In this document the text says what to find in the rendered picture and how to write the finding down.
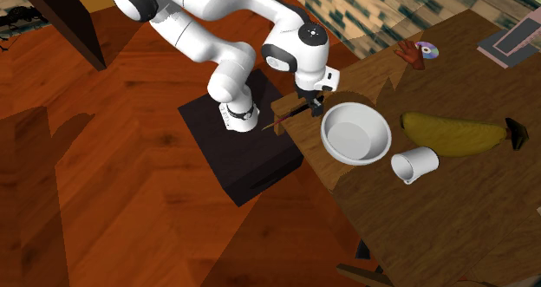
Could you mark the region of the dark slender pen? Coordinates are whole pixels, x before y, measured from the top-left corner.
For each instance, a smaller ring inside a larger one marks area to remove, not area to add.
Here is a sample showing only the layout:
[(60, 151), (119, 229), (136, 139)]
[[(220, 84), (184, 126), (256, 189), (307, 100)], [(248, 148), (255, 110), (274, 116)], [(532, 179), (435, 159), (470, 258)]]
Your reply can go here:
[(305, 105), (305, 106), (301, 106), (301, 107), (299, 107), (299, 108), (296, 108), (296, 109), (294, 109), (293, 111), (291, 111), (290, 113), (286, 114), (285, 116), (280, 117), (280, 118), (278, 118), (276, 121), (272, 122), (271, 124), (269, 124), (269, 125), (263, 127), (261, 130), (263, 131), (263, 130), (265, 130), (265, 129), (267, 129), (267, 128), (274, 127), (274, 126), (278, 125), (279, 123), (281, 123), (282, 121), (285, 121), (285, 120), (287, 120), (288, 118), (290, 118), (290, 117), (292, 117), (292, 116), (294, 116), (294, 115), (296, 115), (296, 114), (299, 114), (299, 113), (301, 113), (302, 111), (304, 111), (304, 110), (306, 110), (306, 109), (308, 109), (308, 108), (310, 108), (308, 105)]

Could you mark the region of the white bowl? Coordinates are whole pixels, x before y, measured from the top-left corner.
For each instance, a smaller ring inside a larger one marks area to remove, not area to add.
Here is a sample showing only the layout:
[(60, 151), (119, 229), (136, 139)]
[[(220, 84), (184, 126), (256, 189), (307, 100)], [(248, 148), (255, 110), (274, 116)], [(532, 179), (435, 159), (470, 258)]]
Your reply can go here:
[(323, 116), (320, 133), (326, 151), (351, 166), (366, 166), (380, 160), (392, 143), (385, 118), (358, 102), (344, 102), (330, 108)]

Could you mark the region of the dark robot stand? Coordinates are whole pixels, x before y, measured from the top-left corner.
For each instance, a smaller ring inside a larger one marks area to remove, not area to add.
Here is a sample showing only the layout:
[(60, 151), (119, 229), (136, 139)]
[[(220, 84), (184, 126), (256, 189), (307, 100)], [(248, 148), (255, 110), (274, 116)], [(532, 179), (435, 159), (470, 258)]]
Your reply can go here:
[(203, 95), (178, 108), (219, 184), (231, 200), (243, 205), (301, 166), (303, 155), (288, 134), (262, 127), (274, 121), (271, 103), (282, 95), (255, 69), (247, 85), (260, 110), (257, 126), (238, 133), (225, 128), (218, 103)]

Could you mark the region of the white cup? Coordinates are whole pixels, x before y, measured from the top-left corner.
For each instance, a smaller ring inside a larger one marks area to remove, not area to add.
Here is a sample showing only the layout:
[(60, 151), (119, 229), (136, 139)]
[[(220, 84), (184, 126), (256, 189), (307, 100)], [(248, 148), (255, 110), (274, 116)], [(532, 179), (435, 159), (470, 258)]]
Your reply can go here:
[(419, 177), (436, 170), (439, 164), (439, 156), (429, 147), (417, 147), (397, 153), (391, 158), (394, 173), (406, 185), (411, 185)]

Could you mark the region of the shiny compact disc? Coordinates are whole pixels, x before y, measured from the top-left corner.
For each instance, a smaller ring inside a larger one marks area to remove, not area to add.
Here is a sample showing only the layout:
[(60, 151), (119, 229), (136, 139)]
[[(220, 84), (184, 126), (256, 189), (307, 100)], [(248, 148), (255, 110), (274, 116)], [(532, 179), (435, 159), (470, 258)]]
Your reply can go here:
[(435, 47), (430, 42), (417, 42), (415, 45), (418, 49), (421, 49), (422, 56), (424, 59), (429, 59), (429, 60), (435, 59), (438, 57), (440, 53), (438, 48)]

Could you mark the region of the yellow banana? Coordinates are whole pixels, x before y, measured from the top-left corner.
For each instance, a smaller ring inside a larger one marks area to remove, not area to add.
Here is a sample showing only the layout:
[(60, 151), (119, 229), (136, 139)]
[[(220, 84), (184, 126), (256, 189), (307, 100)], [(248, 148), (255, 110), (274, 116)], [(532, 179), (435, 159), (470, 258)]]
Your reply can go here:
[(439, 156), (453, 158), (484, 153), (505, 140), (518, 151), (529, 140), (527, 128), (511, 118), (505, 118), (505, 123), (503, 127), (420, 112), (405, 112), (400, 116), (401, 129), (412, 142), (431, 148)]

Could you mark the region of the wooden table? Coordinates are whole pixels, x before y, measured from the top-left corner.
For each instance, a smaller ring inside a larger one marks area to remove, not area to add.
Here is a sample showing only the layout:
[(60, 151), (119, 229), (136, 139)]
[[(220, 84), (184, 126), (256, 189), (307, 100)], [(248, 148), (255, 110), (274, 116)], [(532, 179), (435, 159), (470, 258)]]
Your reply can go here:
[(530, 136), (518, 151), (503, 144), (442, 159), (435, 171), (406, 185), (389, 158), (368, 166), (333, 159), (320, 120), (309, 112), (284, 121), (395, 287), (451, 287), (467, 273), (503, 285), (541, 272), (541, 54), (501, 68), (477, 49), (496, 31), (465, 10), (421, 34), (440, 49), (425, 70), (412, 70), (385, 49), (345, 68), (325, 104), (375, 107), (391, 127), (393, 154), (414, 146), (400, 127), (406, 111), (498, 124), (513, 118)]

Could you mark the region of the grey book with pink edge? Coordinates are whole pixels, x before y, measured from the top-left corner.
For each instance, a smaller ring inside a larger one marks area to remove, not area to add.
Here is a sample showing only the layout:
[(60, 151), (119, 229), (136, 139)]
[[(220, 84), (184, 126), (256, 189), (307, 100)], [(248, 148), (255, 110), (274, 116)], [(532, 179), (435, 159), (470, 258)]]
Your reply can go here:
[(512, 68), (537, 53), (531, 41), (541, 35), (541, 8), (511, 29), (502, 29), (478, 43), (477, 50), (502, 68)]

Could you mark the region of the dark wooden furniture leg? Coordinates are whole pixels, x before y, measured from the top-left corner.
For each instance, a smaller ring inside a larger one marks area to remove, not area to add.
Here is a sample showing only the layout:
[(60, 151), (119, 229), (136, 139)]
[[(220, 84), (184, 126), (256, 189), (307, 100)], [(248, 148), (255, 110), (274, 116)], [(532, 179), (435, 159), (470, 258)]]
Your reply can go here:
[(98, 71), (107, 68), (95, 27), (80, 0), (29, 0)]

